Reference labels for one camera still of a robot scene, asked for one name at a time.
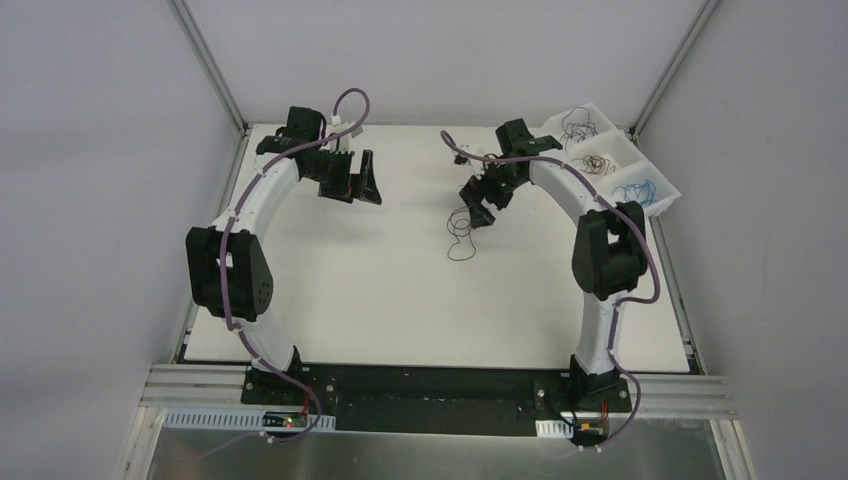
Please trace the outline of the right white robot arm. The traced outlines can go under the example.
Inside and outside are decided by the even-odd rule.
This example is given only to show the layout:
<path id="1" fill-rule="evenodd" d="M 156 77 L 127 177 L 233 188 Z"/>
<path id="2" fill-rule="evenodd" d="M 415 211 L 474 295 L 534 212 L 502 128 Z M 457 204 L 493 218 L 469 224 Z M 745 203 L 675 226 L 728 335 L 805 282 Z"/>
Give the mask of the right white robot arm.
<path id="1" fill-rule="evenodd" d="M 495 135 L 500 155 L 479 156 L 481 172 L 459 191 L 469 227 L 492 225 L 493 212 L 505 209 L 515 190 L 527 183 L 545 191 L 572 220 L 576 236 L 571 268 L 584 303 L 565 388 L 573 405 L 593 409 L 621 376 L 610 356 L 619 331 L 618 309 L 643 275 L 657 273 L 645 238 L 645 212 L 636 201 L 611 203 L 584 172 L 547 156 L 547 151 L 561 149 L 561 143 L 550 135 L 533 136 L 524 120 L 505 122 Z"/>

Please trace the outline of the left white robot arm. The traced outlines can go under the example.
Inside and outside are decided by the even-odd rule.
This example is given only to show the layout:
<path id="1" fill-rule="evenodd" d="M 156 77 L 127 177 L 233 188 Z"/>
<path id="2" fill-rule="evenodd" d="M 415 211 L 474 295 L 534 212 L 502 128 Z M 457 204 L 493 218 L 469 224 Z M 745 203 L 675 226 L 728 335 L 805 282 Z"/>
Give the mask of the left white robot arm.
<path id="1" fill-rule="evenodd" d="M 194 303 L 238 336 L 252 366 L 270 374 L 266 389 L 281 404 L 303 396 L 305 378 L 294 368 L 297 348 L 272 312 L 275 285 L 262 240 L 283 200 L 303 180 L 315 182 L 326 199 L 381 204 L 372 151 L 363 151 L 358 171 L 351 169 L 349 140 L 363 122 L 291 108 L 286 123 L 257 144 L 250 177 L 224 212 L 186 236 Z"/>

